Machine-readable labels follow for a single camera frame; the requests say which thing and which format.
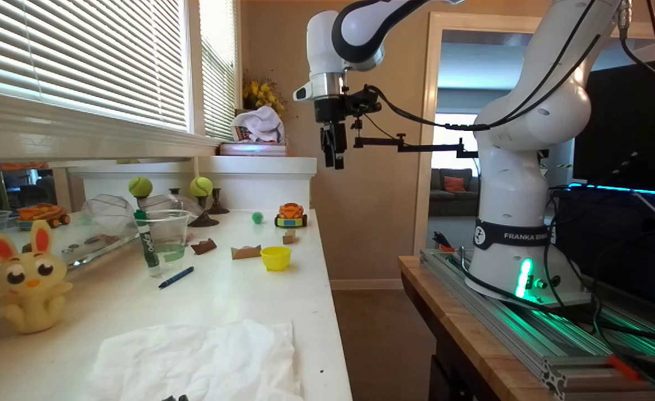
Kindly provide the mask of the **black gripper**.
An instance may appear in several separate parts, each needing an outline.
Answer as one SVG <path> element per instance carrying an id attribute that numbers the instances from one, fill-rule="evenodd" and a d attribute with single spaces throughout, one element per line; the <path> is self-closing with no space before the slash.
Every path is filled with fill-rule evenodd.
<path id="1" fill-rule="evenodd" d="M 373 89 L 354 94 L 340 94 L 315 102 L 315 117 L 322 124 L 322 149 L 325 168 L 343 170 L 346 128 L 349 117 L 362 118 L 382 109 L 380 96 Z"/>

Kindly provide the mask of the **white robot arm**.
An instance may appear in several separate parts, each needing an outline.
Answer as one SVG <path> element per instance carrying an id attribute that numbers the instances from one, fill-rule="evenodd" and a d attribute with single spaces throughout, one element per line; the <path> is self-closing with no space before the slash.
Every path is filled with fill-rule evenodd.
<path id="1" fill-rule="evenodd" d="M 346 88 L 350 71 L 384 61 L 384 37 L 427 0 L 356 0 L 311 18 L 311 80 L 294 92 L 315 104 L 322 149 L 343 164 L 346 121 L 378 109 L 380 92 Z M 470 132 L 481 164 L 480 218 L 466 285 L 545 308 L 579 306 L 589 289 L 546 228 L 548 184 L 540 153 L 581 133 L 590 118 L 587 80 L 628 0 L 552 0 L 526 46 L 522 76 L 489 102 Z"/>

